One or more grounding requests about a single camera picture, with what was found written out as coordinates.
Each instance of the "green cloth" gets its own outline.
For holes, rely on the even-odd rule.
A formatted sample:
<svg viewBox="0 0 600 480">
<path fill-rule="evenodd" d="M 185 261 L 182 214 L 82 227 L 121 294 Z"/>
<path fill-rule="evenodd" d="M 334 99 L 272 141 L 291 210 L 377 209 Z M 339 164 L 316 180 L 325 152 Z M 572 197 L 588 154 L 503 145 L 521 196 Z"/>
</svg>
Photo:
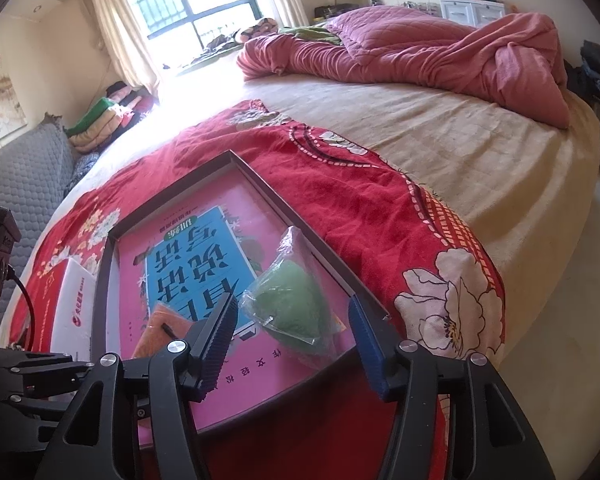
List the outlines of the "green cloth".
<svg viewBox="0 0 600 480">
<path fill-rule="evenodd" d="M 93 105 L 93 108 L 91 108 L 91 110 L 89 110 L 87 114 L 80 119 L 80 121 L 78 121 L 78 124 L 76 124 L 73 128 L 69 128 L 64 131 L 66 136 L 73 137 L 74 135 L 86 132 L 89 129 L 89 126 L 97 121 L 98 118 L 114 104 L 115 102 L 113 102 L 111 99 L 103 97 L 95 105 Z"/>
<path fill-rule="evenodd" d="M 293 34 L 296 38 L 298 38 L 298 40 L 322 41 L 324 43 L 331 43 L 337 46 L 342 45 L 342 40 L 339 37 L 320 25 L 294 28 L 283 27 L 280 29 L 280 34 Z"/>
<path fill-rule="evenodd" d="M 302 267 L 283 261 L 269 271 L 253 295 L 253 313 L 270 336 L 305 354 L 327 352 L 329 306 L 318 283 Z"/>
</svg>

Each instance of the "window frame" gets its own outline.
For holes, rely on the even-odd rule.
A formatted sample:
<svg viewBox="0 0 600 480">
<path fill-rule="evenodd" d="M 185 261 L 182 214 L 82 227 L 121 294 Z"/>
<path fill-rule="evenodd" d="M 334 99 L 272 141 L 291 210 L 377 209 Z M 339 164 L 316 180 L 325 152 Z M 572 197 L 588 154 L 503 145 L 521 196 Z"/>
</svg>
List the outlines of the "window frame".
<svg viewBox="0 0 600 480">
<path fill-rule="evenodd" d="M 200 47 L 202 48 L 202 50 L 204 50 L 206 45 L 204 45 L 202 38 L 200 37 L 200 34 L 198 32 L 198 28 L 196 27 L 195 22 L 197 20 L 206 18 L 207 16 L 212 16 L 213 14 L 217 14 L 218 12 L 222 12 L 223 10 L 233 9 L 234 7 L 238 7 L 238 6 L 245 5 L 245 4 L 249 4 L 256 20 L 259 20 L 262 18 L 262 11 L 260 10 L 260 7 L 258 6 L 257 0 L 235 0 L 234 2 L 222 4 L 221 6 L 213 7 L 212 9 L 204 10 L 204 11 L 198 12 L 198 13 L 193 12 L 191 5 L 189 3 L 189 0 L 181 0 L 181 1 L 182 1 L 182 4 L 184 5 L 186 17 L 181 18 L 180 20 L 177 20 L 176 22 L 170 23 L 169 25 L 166 25 L 163 28 L 156 30 L 155 32 L 152 32 L 151 34 L 149 34 L 147 36 L 148 40 L 153 40 L 155 38 L 158 38 L 159 36 L 165 34 L 166 32 L 169 32 L 170 30 L 173 30 L 174 28 L 178 28 L 182 25 L 185 25 L 186 23 L 190 23 L 193 27 L 193 30 L 196 33 L 196 37 L 198 38 Z"/>
</svg>

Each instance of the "pink comforter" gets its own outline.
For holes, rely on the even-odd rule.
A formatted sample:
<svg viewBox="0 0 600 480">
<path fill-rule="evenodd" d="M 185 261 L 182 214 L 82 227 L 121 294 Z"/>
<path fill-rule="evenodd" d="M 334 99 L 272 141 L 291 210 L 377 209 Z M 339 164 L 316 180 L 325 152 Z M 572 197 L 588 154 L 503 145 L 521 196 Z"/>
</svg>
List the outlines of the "pink comforter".
<svg viewBox="0 0 600 480">
<path fill-rule="evenodd" d="M 247 42 L 238 65 L 247 79 L 300 73 L 349 83 L 414 83 L 569 126 L 558 31 L 544 14 L 509 14 L 476 29 L 404 7 L 365 7 L 327 28 L 344 46 L 265 36 Z"/>
</svg>

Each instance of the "metal bolt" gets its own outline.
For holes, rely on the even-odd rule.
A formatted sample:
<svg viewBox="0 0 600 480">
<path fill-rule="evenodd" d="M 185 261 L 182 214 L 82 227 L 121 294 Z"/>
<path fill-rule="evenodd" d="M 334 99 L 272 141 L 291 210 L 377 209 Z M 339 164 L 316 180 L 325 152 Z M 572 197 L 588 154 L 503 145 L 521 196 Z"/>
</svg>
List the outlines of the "metal bolt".
<svg viewBox="0 0 600 480">
<path fill-rule="evenodd" d="M 116 363 L 116 360 L 118 358 L 113 355 L 113 354 L 104 354 L 101 358 L 100 358 L 100 364 L 102 366 L 111 366 L 113 364 Z"/>
<path fill-rule="evenodd" d="M 476 352 L 475 354 L 471 354 L 471 362 L 476 366 L 484 366 L 487 364 L 488 359 L 484 355 Z"/>
<path fill-rule="evenodd" d="M 177 353 L 182 352 L 186 347 L 187 347 L 187 344 L 184 341 L 181 341 L 180 339 L 176 339 L 176 341 L 171 341 L 167 345 L 167 350 L 169 352 L 171 352 L 172 354 L 177 354 Z"/>
<path fill-rule="evenodd" d="M 400 350 L 402 350 L 403 352 L 407 352 L 409 354 L 413 354 L 414 352 L 418 351 L 418 343 L 416 343 L 415 341 L 411 341 L 410 339 L 407 339 L 400 343 Z"/>
</svg>

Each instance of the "cabinet drawer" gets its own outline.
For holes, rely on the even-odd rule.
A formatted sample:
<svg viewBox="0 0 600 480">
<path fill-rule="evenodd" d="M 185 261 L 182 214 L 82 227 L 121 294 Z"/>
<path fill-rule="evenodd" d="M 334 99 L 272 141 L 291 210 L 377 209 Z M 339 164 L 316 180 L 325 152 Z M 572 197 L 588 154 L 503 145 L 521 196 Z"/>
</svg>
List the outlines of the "cabinet drawer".
<svg viewBox="0 0 600 480">
<path fill-rule="evenodd" d="M 477 27 L 484 27 L 489 25 L 491 22 L 495 22 L 502 18 L 505 14 L 502 7 L 494 7 L 488 5 L 474 6 L 475 9 L 475 25 Z"/>
<path fill-rule="evenodd" d="M 471 5 L 462 2 L 444 2 L 443 16 L 452 22 L 461 23 L 461 25 L 473 25 L 474 13 Z"/>
</svg>

